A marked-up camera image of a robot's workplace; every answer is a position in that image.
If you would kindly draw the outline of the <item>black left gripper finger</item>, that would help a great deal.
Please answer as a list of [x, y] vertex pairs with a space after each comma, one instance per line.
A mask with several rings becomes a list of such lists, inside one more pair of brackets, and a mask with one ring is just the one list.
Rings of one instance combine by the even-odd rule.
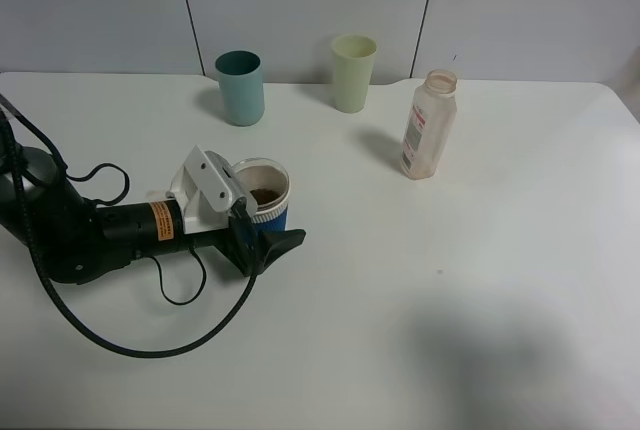
[[306, 237], [302, 229], [285, 231], [261, 231], [259, 243], [261, 248], [262, 269], [266, 270], [289, 251], [301, 246]]

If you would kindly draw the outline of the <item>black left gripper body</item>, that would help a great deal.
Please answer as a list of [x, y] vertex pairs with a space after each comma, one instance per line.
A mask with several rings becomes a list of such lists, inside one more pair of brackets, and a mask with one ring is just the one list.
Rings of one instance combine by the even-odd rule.
[[246, 202], [236, 202], [228, 215], [224, 229], [187, 234], [179, 240], [184, 247], [216, 248], [244, 277], [259, 276], [265, 268], [259, 231], [254, 227]]

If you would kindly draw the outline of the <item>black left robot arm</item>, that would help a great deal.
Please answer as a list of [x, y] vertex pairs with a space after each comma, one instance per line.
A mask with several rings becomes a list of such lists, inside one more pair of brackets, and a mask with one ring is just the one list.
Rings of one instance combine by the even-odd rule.
[[80, 196], [52, 155], [19, 146], [34, 239], [47, 275], [84, 284], [135, 260], [214, 247], [243, 276], [300, 246], [303, 230], [263, 230], [235, 216], [257, 203], [229, 163], [194, 147], [157, 201], [102, 206]]

